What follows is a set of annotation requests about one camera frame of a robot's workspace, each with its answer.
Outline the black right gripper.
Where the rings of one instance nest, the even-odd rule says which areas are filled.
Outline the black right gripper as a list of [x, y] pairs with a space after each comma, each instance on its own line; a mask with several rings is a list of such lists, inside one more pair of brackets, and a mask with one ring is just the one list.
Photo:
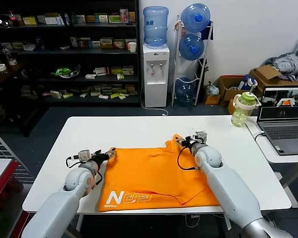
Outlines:
[[193, 144], [196, 143], [196, 140], [193, 140], [193, 139], [185, 139], [182, 137], [175, 137], [175, 138], [176, 138], [177, 145], [179, 145], [181, 147], [189, 148], [190, 150], [191, 150]]

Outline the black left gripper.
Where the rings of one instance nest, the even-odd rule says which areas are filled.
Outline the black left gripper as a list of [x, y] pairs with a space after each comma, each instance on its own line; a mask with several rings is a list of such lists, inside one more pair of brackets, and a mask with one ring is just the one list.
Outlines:
[[97, 164], [102, 164], [104, 161], [113, 159], [115, 157], [116, 153], [116, 148], [111, 148], [105, 154], [95, 154], [91, 157], [91, 159], [97, 163]]

